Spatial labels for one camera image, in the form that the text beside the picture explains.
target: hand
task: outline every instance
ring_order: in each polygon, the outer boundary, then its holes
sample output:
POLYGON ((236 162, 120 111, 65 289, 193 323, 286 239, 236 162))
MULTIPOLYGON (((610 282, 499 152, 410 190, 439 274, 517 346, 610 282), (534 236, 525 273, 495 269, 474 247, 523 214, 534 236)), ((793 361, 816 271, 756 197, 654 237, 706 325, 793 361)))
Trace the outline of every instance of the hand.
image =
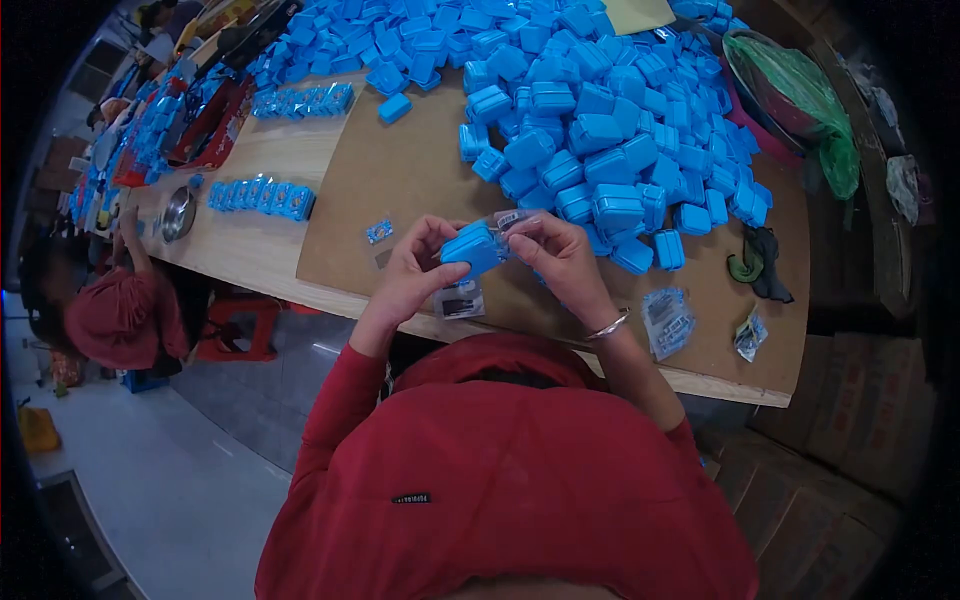
POLYGON ((120 215, 120 233, 128 240, 135 240, 138 237, 136 233, 137 209, 137 206, 128 208, 120 215))
POLYGON ((469 273, 469 263, 441 264, 434 257, 464 225, 431 215, 420 217, 394 247, 383 280, 364 313, 396 329, 411 319, 431 294, 469 273))
POLYGON ((619 318, 583 228, 543 213, 511 228, 507 243, 589 331, 619 318))

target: wooden tabletop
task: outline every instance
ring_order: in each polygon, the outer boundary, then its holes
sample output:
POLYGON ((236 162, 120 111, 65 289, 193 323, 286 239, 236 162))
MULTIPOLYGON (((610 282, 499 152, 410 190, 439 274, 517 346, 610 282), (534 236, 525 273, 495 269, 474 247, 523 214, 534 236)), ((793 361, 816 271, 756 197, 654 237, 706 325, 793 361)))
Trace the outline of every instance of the wooden tabletop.
MULTIPOLYGON (((351 82, 359 92, 365 85, 364 75, 361 72, 335 78, 311 77, 296 88, 351 82)), ((173 244, 164 244, 159 231, 153 234, 153 221, 173 191, 186 185, 192 173, 172 173, 154 185, 122 193, 121 208, 130 204, 139 206, 140 219, 146 224, 143 242, 152 256, 256 292, 357 319, 367 304, 366 297, 296 278, 306 223, 257 212, 221 213, 205 205, 212 182, 251 178, 261 173, 319 189, 346 121, 345 117, 300 121, 248 118, 224 165, 204 175, 194 225, 183 239, 173 244)), ((495 329, 465 320, 445 322, 432 314, 421 313, 400 330, 453 342, 495 329)), ((579 353, 600 372, 594 355, 579 353)), ((660 370, 679 393, 770 406, 786 406, 790 400, 790 394, 783 392, 679 369, 661 367, 660 370)))

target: red plastic stool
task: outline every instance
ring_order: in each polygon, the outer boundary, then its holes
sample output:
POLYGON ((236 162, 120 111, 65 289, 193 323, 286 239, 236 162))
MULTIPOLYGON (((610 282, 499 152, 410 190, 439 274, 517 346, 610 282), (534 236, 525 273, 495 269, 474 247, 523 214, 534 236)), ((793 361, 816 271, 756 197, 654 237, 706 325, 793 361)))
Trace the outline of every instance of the red plastic stool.
POLYGON ((269 296, 239 296, 216 299, 207 310, 207 323, 197 344, 197 359, 211 362, 249 361, 266 363, 276 358, 270 346, 276 315, 283 304, 269 296), (234 313, 256 313, 256 326, 250 349, 242 350, 235 342, 243 337, 240 328, 230 322, 234 313))

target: metal bowl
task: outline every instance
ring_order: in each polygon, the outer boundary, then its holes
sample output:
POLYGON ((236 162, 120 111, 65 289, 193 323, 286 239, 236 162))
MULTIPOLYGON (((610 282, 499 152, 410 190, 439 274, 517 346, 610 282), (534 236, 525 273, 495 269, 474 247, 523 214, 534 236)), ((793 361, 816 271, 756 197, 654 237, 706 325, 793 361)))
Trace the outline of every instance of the metal bowl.
POLYGON ((185 186, 174 192, 160 217, 160 231, 163 241, 172 244, 186 235, 193 227, 197 216, 197 201, 185 186))

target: red jacket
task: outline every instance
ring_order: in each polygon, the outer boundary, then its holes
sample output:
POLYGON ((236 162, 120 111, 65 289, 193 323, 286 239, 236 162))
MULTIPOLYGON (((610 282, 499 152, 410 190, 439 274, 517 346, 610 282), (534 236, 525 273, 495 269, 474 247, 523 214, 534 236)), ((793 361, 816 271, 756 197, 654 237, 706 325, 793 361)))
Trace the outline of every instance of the red jacket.
POLYGON ((756 563, 689 423, 664 435, 588 389, 596 380, 572 352, 513 334, 467 338, 375 407, 383 373, 383 360, 347 346, 327 376, 260 558, 258 598, 424 598, 500 574, 625 598, 756 593, 756 563), (504 364, 553 365, 569 387, 450 383, 504 364))
POLYGON ((156 271, 111 270, 70 302, 63 327, 83 356, 108 369, 149 369, 161 341, 175 358, 190 352, 177 293, 156 271))

